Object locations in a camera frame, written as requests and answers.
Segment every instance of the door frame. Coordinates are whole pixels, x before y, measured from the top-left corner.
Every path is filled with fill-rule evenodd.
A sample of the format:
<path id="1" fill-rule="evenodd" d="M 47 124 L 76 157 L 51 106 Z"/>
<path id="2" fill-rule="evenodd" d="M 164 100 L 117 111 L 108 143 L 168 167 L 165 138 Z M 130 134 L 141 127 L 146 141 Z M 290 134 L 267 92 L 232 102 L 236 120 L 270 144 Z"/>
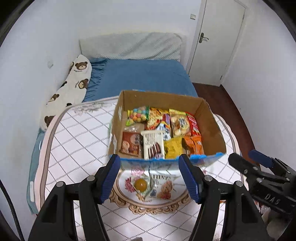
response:
<path id="1" fill-rule="evenodd" d="M 235 56 L 235 53 L 236 53 L 236 51 L 238 49 L 238 46 L 239 46 L 239 43 L 241 42 L 242 34 L 243 34 L 244 28 L 246 26 L 246 21 L 247 21 L 247 19 L 249 17 L 249 14 L 250 14 L 250 10 L 249 10 L 248 6 L 243 4 L 240 0 L 234 0 L 234 1 L 236 1 L 238 4 L 240 4 L 241 6 L 243 6 L 245 8 L 244 17 L 243 17 L 243 20 L 242 20 L 242 25 L 241 25 L 241 28 L 239 30 L 237 40 L 235 42 L 233 51 L 231 53 L 231 57 L 230 57 L 229 62 L 227 64 L 226 68 L 225 68 L 225 72 L 224 72 L 222 78 L 220 79 L 220 84 L 222 84 L 224 82 L 224 78 L 225 78 L 225 76 L 226 76 L 226 74 L 228 72 L 229 66 L 231 65 L 231 62 L 232 62 L 232 60 L 233 60 L 233 58 Z M 191 68 L 191 65 L 192 65 L 192 62 L 193 62 L 193 57 L 194 57 L 197 45 L 199 44 L 198 40 L 200 38 L 202 22 L 203 22 L 203 18 L 204 18 L 204 15 L 205 15 L 206 4 L 207 4 L 207 0 L 201 0 L 200 11 L 199 11 L 198 18 L 197 18 L 197 25 L 196 25 L 195 35 L 194 35 L 194 38 L 193 38 L 193 43 L 192 43 L 188 63 L 187 63 L 187 66 L 186 66 L 186 73 L 187 74 L 189 74 L 189 71 L 190 71 L 190 68 Z"/>

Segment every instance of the white door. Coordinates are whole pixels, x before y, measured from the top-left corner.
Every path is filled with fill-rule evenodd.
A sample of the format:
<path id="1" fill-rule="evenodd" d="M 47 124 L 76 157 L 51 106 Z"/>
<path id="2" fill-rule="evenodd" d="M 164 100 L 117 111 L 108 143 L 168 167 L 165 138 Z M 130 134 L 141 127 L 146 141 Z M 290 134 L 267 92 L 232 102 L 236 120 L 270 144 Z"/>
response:
<path id="1" fill-rule="evenodd" d="M 192 82 L 221 84 L 220 79 L 229 63 L 244 12 L 245 8 L 234 0 L 207 0 L 199 41 L 189 70 Z"/>

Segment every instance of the cardboard box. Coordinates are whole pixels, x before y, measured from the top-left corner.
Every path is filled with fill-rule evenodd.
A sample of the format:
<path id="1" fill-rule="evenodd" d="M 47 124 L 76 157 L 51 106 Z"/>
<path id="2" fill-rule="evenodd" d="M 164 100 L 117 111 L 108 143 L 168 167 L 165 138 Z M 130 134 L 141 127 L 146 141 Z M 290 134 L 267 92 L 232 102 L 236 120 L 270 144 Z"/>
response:
<path id="1" fill-rule="evenodd" d="M 199 97 L 181 96 L 169 93 L 122 91 L 116 105 L 110 132 L 110 146 L 108 153 L 118 154 L 122 161 L 150 162 L 152 165 L 160 163 L 177 163 L 177 160 L 144 160 L 119 152 L 121 149 L 122 132 L 126 127 L 127 110 L 140 106 L 157 107 L 164 110 L 176 109 L 189 112 L 194 115 L 202 135 L 202 145 L 205 155 L 191 156 L 193 163 L 200 161 L 213 162 L 226 153 L 226 145 L 222 133 L 214 119 L 208 103 Z"/>

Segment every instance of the brown floor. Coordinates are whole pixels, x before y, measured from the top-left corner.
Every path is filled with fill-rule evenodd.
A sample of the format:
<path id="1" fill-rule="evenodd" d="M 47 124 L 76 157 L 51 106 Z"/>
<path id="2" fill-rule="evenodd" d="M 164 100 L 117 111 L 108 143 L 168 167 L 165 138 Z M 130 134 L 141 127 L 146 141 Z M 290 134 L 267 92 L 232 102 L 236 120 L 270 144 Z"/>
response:
<path id="1" fill-rule="evenodd" d="M 212 86 L 193 83 L 199 97 L 209 103 L 214 114 L 223 117 L 237 138 L 242 156 L 249 160 L 248 151 L 254 149 L 254 144 L 246 124 L 238 109 L 222 85 Z"/>

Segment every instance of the white wall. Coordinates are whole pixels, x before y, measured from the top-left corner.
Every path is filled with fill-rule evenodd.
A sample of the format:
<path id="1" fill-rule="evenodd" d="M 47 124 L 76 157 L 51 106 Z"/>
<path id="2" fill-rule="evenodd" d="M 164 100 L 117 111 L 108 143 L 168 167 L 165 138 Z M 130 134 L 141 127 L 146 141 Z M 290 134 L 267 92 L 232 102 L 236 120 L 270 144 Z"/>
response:
<path id="1" fill-rule="evenodd" d="M 250 10 L 223 86 L 239 109 L 255 148 L 296 168 L 296 42 L 261 0 Z"/>
<path id="2" fill-rule="evenodd" d="M 27 239 L 30 214 L 27 183 L 41 108 L 64 82 L 80 53 L 71 0 L 36 0 L 21 15 L 0 47 L 0 179 L 5 185 Z M 54 66 L 48 69 L 47 62 Z M 0 209 L 16 232 L 0 192 Z"/>
<path id="3" fill-rule="evenodd" d="M 126 32 L 173 32 L 187 37 L 182 64 L 186 68 L 195 34 L 201 0 L 88 0 L 79 9 L 80 37 Z"/>

